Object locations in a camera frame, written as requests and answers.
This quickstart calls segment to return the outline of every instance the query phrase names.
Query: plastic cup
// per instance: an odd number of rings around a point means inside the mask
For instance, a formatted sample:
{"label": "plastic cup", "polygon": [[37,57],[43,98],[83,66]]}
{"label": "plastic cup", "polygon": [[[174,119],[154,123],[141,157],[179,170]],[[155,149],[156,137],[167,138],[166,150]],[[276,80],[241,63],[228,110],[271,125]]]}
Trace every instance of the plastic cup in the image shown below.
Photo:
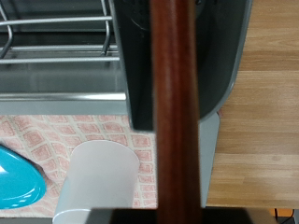
{"label": "plastic cup", "polygon": [[93,208],[130,208],[139,159],[128,147],[94,140],[75,147],[53,224],[84,224]]}

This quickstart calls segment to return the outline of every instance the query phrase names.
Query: dish rack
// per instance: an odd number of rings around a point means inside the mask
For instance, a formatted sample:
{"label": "dish rack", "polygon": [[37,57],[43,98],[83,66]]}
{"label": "dish rack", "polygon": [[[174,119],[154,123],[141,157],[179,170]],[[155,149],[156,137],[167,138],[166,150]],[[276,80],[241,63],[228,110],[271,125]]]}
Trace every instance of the dish rack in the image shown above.
{"label": "dish rack", "polygon": [[[7,27],[8,40],[7,43],[0,48],[0,64],[14,64],[14,63],[86,63],[86,62],[115,62],[119,61],[118,48],[116,45],[110,44],[112,16],[108,15],[106,0],[101,0],[103,9],[103,16],[97,17],[69,17],[69,18],[49,18],[49,19],[30,19],[30,20],[14,20],[11,21],[6,13],[6,10],[0,0],[0,14],[2,21],[0,26]],[[53,46],[12,46],[14,40],[13,26],[24,24],[46,24],[46,23],[71,23],[71,22],[88,22],[88,21],[102,21],[106,26],[106,38],[103,45],[53,45]],[[80,51],[84,52],[84,57],[50,57],[50,58],[7,58],[9,52],[55,52],[55,51]],[[94,57],[95,52],[99,52],[99,56]]]}

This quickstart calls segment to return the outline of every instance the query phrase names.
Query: countertop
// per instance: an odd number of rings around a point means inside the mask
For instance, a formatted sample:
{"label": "countertop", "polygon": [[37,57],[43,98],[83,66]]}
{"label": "countertop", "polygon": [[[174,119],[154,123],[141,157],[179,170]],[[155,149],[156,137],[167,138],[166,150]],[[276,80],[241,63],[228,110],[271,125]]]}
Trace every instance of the countertop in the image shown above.
{"label": "countertop", "polygon": [[299,208],[299,1],[254,0],[207,205]]}

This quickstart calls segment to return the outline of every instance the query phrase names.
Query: pink patterned cloth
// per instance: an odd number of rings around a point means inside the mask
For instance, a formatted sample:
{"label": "pink patterned cloth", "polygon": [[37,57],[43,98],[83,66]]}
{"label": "pink patterned cloth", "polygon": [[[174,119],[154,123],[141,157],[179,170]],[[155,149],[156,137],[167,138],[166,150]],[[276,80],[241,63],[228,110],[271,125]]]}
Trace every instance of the pink patterned cloth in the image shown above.
{"label": "pink patterned cloth", "polygon": [[96,139],[115,141],[135,152],[141,165],[134,207],[156,207],[155,136],[133,132],[127,116],[0,116],[0,143],[33,161],[47,183],[40,201],[0,210],[0,217],[53,217],[72,150]]}

